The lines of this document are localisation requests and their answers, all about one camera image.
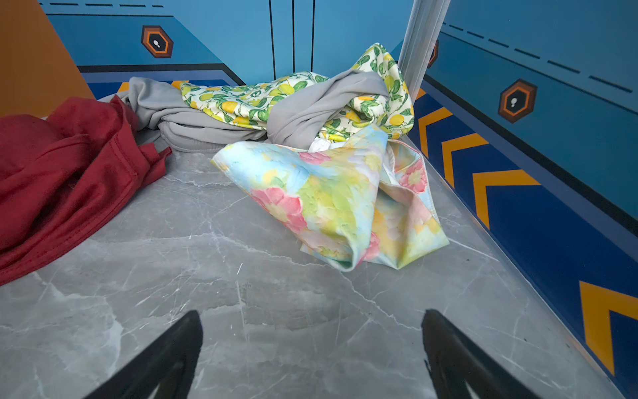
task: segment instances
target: black line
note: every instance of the black line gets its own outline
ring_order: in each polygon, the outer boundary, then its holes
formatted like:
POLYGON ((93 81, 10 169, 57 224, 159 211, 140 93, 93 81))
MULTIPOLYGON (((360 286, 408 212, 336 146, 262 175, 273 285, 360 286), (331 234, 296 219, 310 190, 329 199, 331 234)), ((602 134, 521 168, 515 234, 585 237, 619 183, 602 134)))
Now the black line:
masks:
POLYGON ((292 0, 292 71, 295 72, 295 0, 292 0))
POLYGON ((494 55, 494 56, 496 56, 496 57, 499 57, 499 58, 502 58, 502 59, 504 59, 504 60, 506 60, 506 61, 509 61, 509 62, 511 62, 512 64, 516 64, 516 65, 518 65, 518 66, 522 66, 523 68, 525 68, 525 69, 527 69, 527 70, 530 70, 530 71, 536 72, 536 73, 538 73, 539 75, 543 75, 544 77, 550 78, 551 80, 555 80, 556 82, 562 83, 562 84, 564 84, 564 85, 566 85, 566 86, 571 87, 572 89, 576 89, 576 90, 578 90, 578 91, 580 91, 580 92, 582 92, 582 93, 585 93, 585 94, 588 94, 588 95, 590 95, 590 96, 592 96, 592 97, 598 98, 599 100, 602 100, 602 101, 604 101, 604 102, 606 102, 606 103, 609 103, 609 104, 611 104, 611 105, 615 105, 615 106, 617 106, 618 108, 621 108, 621 109, 623 109, 623 110, 625 110, 625 111, 627 111, 627 112, 630 112, 630 113, 632 113, 632 114, 634 114, 634 115, 638 115, 638 112, 637 112, 637 111, 634 111, 634 110, 632 110, 632 109, 630 109, 630 108, 627 108, 627 107, 626 107, 626 106, 624 106, 624 105, 620 105, 620 104, 618 104, 618 103, 614 103, 613 101, 608 100, 607 98, 601 97, 601 96, 599 96, 598 94, 592 93, 592 92, 587 91, 587 90, 585 90, 585 89, 581 89, 580 87, 574 86, 574 85, 573 85, 573 84, 571 84, 571 83, 568 83, 568 82, 565 82, 565 81, 563 81, 563 80, 557 79, 557 78, 555 78, 555 77, 553 77, 553 76, 551 76, 551 75, 546 74, 545 72, 538 71, 538 70, 536 70, 536 69, 534 69, 534 68, 532 68, 532 67, 530 67, 530 66, 527 66, 527 65, 525 65, 525 64, 521 64, 521 63, 519 63, 519 62, 517 62, 517 61, 513 61, 513 60, 511 60, 511 59, 509 59, 509 58, 503 57, 503 56, 502 56, 502 55, 500 55, 500 54, 497 54, 497 53, 492 52, 492 51, 490 51, 490 50, 486 50, 486 49, 484 49, 484 48, 482 48, 482 47, 479 47, 479 46, 477 46, 477 45, 475 45, 475 44, 473 44, 473 43, 470 43, 470 42, 468 42, 468 41, 465 41, 465 40, 463 40, 463 39, 459 39, 458 37, 456 37, 456 36, 452 36, 452 35, 451 35, 451 34, 449 34, 449 33, 446 33, 446 32, 441 31, 441 34, 444 34, 445 36, 449 36, 449 37, 451 37, 451 38, 454 38, 454 39, 456 39, 456 40, 458 40, 458 41, 462 41, 462 42, 463 42, 463 43, 465 43, 465 44, 468 44, 468 45, 470 45, 470 46, 472 46, 472 47, 476 47, 477 49, 479 49, 479 50, 483 50, 484 52, 488 52, 488 53, 490 53, 490 54, 492 54, 492 55, 494 55))
POLYGON ((73 15, 75 17, 165 17, 173 18, 172 15, 141 15, 141 14, 76 14, 76 13, 47 13, 47 15, 73 15))
POLYGON ((503 46, 503 47, 506 47, 508 49, 510 48, 507 44, 501 43, 500 41, 496 41, 494 39, 487 39, 487 41, 491 41, 492 43, 498 44, 499 46, 503 46))
POLYGON ((315 2, 316 0, 313 0, 313 44, 310 49, 310 72, 315 68, 315 2))
POLYGON ((524 50, 521 50, 521 49, 514 49, 514 51, 518 51, 521 54, 525 54, 526 56, 530 56, 530 57, 533 57, 535 59, 540 59, 540 57, 538 57, 536 54, 532 54, 531 52, 527 52, 527 51, 524 51, 524 50))
POLYGON ((80 73, 96 72, 156 72, 156 71, 224 71, 228 77, 243 86, 241 80, 226 64, 142 64, 142 65, 79 65, 80 73))
POLYGON ((488 128, 492 129, 496 134, 503 137, 505 140, 507 140, 507 142, 518 148, 518 150, 520 150, 522 153, 529 156, 534 162, 545 168, 545 170, 556 176, 567 186, 571 187, 571 189, 582 195, 585 199, 590 201, 593 205, 595 205, 613 220, 616 220, 621 226, 626 228, 633 235, 638 236, 638 220, 636 220, 626 211, 622 210, 620 207, 605 198, 603 195, 599 194, 597 191, 577 179, 574 175, 567 172, 557 163, 553 162, 548 157, 538 152, 525 141, 521 140, 512 132, 495 122, 489 116, 473 107, 470 103, 454 94, 451 90, 447 89, 431 76, 426 74, 424 76, 424 80, 434 86, 446 97, 450 98, 450 100, 460 105, 465 111, 477 118, 488 128))
POLYGON ((271 42, 272 42, 272 79, 277 79, 277 68, 275 67, 275 34, 272 28, 272 0, 268 0, 268 10, 271 13, 271 42))
POLYGON ((481 39, 485 38, 485 36, 481 36, 478 33, 470 32, 470 31, 468 31, 468 33, 471 34, 472 36, 476 36, 477 38, 481 38, 481 39))
POLYGON ((548 59, 548 60, 547 60, 547 63, 548 63, 548 64, 552 64, 552 65, 556 65, 558 68, 563 68, 563 69, 566 69, 566 70, 568 70, 568 71, 572 71, 572 72, 574 72, 574 73, 580 73, 580 71, 579 71, 579 70, 576 70, 576 69, 570 68, 570 67, 568 67, 567 65, 559 64, 559 63, 557 63, 556 61, 552 61, 552 60, 550 60, 550 59, 548 59))
POLYGON ((631 93, 631 92, 633 91, 633 90, 631 90, 631 89, 627 89, 627 88, 626 88, 626 87, 624 87, 624 86, 621 86, 621 85, 619 85, 619 84, 615 84, 615 83, 609 82, 608 80, 601 79, 601 78, 596 77, 596 76, 590 76, 590 79, 596 80, 597 82, 600 82, 600 83, 608 84, 608 85, 610 85, 610 86, 612 86, 612 87, 615 87, 616 89, 619 89, 619 90, 622 90, 622 91, 626 91, 626 92, 628 92, 628 93, 631 93))

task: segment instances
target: gray cloth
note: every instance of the gray cloth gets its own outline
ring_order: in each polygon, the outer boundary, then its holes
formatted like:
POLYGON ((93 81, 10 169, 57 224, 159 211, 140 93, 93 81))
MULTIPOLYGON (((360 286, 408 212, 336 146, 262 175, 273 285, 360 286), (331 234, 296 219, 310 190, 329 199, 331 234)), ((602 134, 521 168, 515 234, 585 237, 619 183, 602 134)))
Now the gray cloth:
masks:
MULTIPOLYGON (((256 140, 263 130, 240 128, 192 109, 178 89, 153 79, 132 77, 129 89, 117 93, 141 122, 139 128, 158 129, 162 137, 178 151, 213 153, 225 144, 256 140)), ((110 101, 107 96, 100 101, 110 101)))
MULTIPOLYGON (((388 96, 375 72, 347 70, 332 79, 308 86, 286 97, 271 109, 267 142, 307 149, 319 129, 350 100, 364 94, 388 96)), ((214 153, 225 144, 257 140, 264 130, 241 128, 220 122, 184 103, 180 91, 168 83, 133 77, 128 91, 117 96, 140 118, 140 128, 157 129, 178 151, 214 153)), ((100 101, 110 101, 113 96, 100 101)))
POLYGON ((319 129, 355 97, 388 89, 376 72, 347 70, 278 102, 268 117, 268 142, 308 149, 319 129))

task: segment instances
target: gray marble surface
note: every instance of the gray marble surface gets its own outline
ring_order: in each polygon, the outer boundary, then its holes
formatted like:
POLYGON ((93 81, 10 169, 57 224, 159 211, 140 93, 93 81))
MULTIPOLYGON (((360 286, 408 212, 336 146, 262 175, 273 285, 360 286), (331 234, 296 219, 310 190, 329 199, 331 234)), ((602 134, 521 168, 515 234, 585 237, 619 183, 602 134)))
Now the gray marble surface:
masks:
POLYGON ((191 309, 190 398, 434 398, 420 322, 443 312, 543 398, 617 398, 430 170, 452 243, 340 273, 210 163, 168 174, 64 257, 0 287, 0 397, 82 398, 191 309))

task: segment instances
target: green leaf pattern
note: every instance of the green leaf pattern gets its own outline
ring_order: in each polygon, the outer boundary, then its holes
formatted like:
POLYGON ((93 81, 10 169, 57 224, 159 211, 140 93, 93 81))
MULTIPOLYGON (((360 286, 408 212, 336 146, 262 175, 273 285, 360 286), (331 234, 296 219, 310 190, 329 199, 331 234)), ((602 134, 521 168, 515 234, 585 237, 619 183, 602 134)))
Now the green leaf pattern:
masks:
MULTIPOLYGON (((388 51, 375 43, 353 68, 378 73, 386 83, 390 97, 367 94, 352 99, 321 127, 317 136, 333 142, 345 141, 371 123, 378 124, 391 139, 398 139, 410 131, 414 124, 412 101, 401 71, 388 51)), ((275 104, 328 79, 313 72, 297 72, 273 82, 248 86, 206 87, 183 82, 181 90, 187 105, 218 121, 265 130, 275 104)))

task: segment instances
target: floral print fabric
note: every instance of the floral print fabric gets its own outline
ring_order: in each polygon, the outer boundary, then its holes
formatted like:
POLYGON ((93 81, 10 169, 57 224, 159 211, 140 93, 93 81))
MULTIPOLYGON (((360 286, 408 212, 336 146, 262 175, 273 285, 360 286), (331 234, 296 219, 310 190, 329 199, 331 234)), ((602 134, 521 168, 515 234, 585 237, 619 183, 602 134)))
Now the floral print fabric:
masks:
POLYGON ((448 244, 423 158, 376 125, 318 153, 238 142, 212 162, 289 228, 302 251, 339 270, 364 260, 399 269, 448 244))
MULTIPOLYGON (((379 43, 359 58, 352 67, 376 72, 385 82, 389 97, 371 94, 353 98, 323 125, 317 137, 344 142, 354 133, 377 124, 390 139, 398 139, 414 125, 414 108, 397 63, 379 43)), ((181 84, 186 104, 204 111, 218 121, 243 128, 265 130, 271 108, 305 87, 325 82, 327 77, 313 72, 297 72, 274 82, 250 86, 196 86, 181 84)))

